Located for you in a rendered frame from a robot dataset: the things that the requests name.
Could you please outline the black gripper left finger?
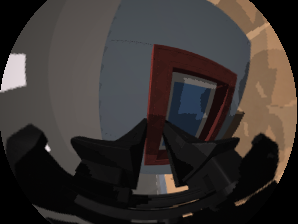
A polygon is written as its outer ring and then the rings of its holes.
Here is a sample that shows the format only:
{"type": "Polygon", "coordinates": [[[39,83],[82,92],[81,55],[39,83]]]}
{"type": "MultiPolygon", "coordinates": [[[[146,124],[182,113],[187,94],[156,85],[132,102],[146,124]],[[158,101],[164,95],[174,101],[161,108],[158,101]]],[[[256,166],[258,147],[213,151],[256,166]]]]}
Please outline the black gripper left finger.
{"type": "Polygon", "coordinates": [[[138,175],[141,172],[141,161],[145,151],[146,119],[140,121],[120,139],[100,140],[90,137],[72,137],[71,143],[80,159],[106,167],[122,168],[129,177],[132,190],[137,190],[138,175]]]}

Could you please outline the red picture frame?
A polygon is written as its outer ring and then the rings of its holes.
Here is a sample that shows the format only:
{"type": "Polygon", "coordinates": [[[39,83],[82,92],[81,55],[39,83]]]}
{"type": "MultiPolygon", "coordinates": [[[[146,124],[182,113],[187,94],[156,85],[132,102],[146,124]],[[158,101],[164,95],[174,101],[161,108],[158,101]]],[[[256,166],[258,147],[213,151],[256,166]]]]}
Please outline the red picture frame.
{"type": "Polygon", "coordinates": [[[165,119],[204,141],[216,140],[237,76],[208,57],[154,44],[150,63],[144,165],[166,165],[165,119]]]}

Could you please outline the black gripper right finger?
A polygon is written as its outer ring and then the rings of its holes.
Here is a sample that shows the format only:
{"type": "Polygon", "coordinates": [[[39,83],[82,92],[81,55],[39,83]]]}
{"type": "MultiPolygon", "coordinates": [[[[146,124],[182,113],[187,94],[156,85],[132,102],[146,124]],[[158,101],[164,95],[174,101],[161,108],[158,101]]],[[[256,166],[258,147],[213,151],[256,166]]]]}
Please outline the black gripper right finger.
{"type": "Polygon", "coordinates": [[[166,155],[169,157],[170,171],[173,173],[173,181],[176,188],[188,186],[186,181],[192,179],[200,169],[208,163],[213,156],[225,151],[233,151],[238,147],[237,137],[225,140],[204,141],[196,139],[196,136],[186,133],[184,129],[176,127],[165,119],[164,144],[166,155]]]}

